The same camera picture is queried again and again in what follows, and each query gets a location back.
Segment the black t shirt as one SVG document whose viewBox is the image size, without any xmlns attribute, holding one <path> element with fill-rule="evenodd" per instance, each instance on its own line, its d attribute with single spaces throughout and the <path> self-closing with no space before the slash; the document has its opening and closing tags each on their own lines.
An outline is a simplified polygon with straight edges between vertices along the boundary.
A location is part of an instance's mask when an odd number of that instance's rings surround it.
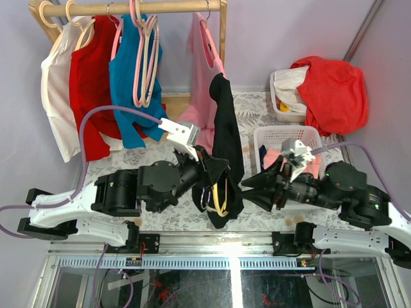
<svg viewBox="0 0 411 308">
<path fill-rule="evenodd" d="M 212 156 L 229 161 L 228 170 L 217 182 L 219 200 L 224 201 L 224 180 L 228 179 L 228 215 L 221 218 L 215 212 L 208 212 L 212 225 L 223 228 L 228 221 L 234 220 L 243 210 L 243 201 L 239 197 L 240 182 L 245 174 L 240 132 L 234 110 L 234 98 L 231 85 L 222 73 L 217 74 L 209 88 L 210 96 L 217 104 L 214 118 L 214 142 Z"/>
</svg>

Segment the yellow hanger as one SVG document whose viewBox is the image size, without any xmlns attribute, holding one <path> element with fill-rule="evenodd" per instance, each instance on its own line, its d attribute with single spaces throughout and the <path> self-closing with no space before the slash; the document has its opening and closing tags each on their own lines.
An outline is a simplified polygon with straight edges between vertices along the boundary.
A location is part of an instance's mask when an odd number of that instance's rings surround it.
<svg viewBox="0 0 411 308">
<path fill-rule="evenodd" d="M 226 217 L 229 213 L 229 211 L 227 210 L 227 200 L 228 200 L 228 179 L 227 178 L 224 180 L 224 189 L 225 189 L 224 190 L 224 201 L 219 200 L 218 184 L 215 183 L 211 187 L 211 191 L 209 192 L 207 196 L 207 201 L 204 202 L 204 196 L 206 193 L 206 189 L 203 187 L 201 195 L 200 195 L 200 205 L 199 205 L 200 209 L 206 210 L 208 212 L 215 212 L 221 218 Z M 214 208 L 209 206 L 209 200 L 211 198 L 213 198 Z"/>
</svg>

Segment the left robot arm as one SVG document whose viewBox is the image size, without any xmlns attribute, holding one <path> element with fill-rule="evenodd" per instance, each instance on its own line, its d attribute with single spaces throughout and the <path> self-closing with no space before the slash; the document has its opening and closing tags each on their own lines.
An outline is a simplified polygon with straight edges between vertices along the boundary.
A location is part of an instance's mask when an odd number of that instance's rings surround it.
<svg viewBox="0 0 411 308">
<path fill-rule="evenodd" d="M 229 161 L 215 158 L 196 146 L 197 158 L 175 151 L 177 163 L 160 160 L 137 169 L 122 169 L 101 176 L 80 191 L 50 194 L 30 189 L 28 217 L 22 218 L 18 233 L 46 241 L 64 241 L 83 235 L 127 253 L 141 244 L 134 218 L 141 205 L 153 213 L 176 206 L 179 198 L 195 185 L 216 184 L 229 170 Z"/>
</svg>

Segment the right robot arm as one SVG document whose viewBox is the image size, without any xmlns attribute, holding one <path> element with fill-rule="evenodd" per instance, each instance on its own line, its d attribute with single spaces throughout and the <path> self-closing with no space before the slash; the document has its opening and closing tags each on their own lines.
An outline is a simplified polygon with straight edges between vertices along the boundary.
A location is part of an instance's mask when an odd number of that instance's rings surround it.
<svg viewBox="0 0 411 308">
<path fill-rule="evenodd" d="M 278 159 L 266 170 L 242 181 L 241 197 L 262 209 L 283 209 L 288 201 L 337 210 L 338 218 L 356 227 L 353 232 L 303 221 L 293 236 L 300 253 L 310 250 L 362 252 L 390 258 L 410 268 L 410 215 L 397 208 L 381 189 L 367 183 L 367 175 L 340 161 L 326 167 L 323 178 L 295 175 L 293 166 Z"/>
</svg>

